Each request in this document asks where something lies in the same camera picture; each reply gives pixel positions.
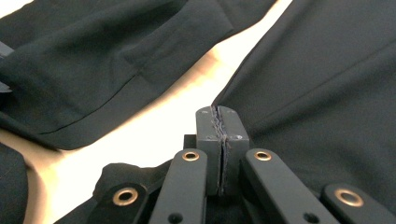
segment white surface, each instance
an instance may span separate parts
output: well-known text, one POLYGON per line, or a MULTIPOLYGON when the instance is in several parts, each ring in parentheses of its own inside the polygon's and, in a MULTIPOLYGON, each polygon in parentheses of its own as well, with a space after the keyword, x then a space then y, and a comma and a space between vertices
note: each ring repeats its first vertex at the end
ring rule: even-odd
MULTIPOLYGON (((28 2, 0 1, 0 17, 28 2)), ((53 223, 91 198, 102 168, 111 162, 148 167, 172 159, 183 147, 183 135, 195 133, 195 111, 212 103, 290 2, 277 1, 262 21, 217 44, 162 97, 90 146, 48 150, 0 130, 0 142, 18 150, 29 167, 25 223, 53 223)))

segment black garment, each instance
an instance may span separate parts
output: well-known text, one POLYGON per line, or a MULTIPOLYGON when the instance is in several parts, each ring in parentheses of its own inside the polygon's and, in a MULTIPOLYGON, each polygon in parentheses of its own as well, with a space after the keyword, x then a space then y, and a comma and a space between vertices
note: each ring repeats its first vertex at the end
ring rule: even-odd
POLYGON ((35 0, 0 20, 15 49, 0 127, 49 147, 87 146, 159 97, 274 0, 35 0))
POLYGON ((22 223, 27 205, 23 156, 0 143, 0 222, 22 223))
POLYGON ((215 105, 312 190, 348 183, 396 214, 395 1, 293 1, 215 105))

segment black cloth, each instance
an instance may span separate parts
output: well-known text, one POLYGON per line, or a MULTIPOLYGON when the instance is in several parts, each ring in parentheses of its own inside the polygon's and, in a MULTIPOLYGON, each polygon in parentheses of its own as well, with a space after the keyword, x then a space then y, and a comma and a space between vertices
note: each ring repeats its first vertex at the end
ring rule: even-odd
POLYGON ((395 1, 293 1, 215 101, 316 193, 367 192, 396 214, 395 1))
POLYGON ((22 223, 27 205, 23 156, 0 143, 0 222, 22 223))
POLYGON ((164 93, 275 0, 35 0, 0 20, 15 49, 0 127, 48 147, 84 147, 164 93))

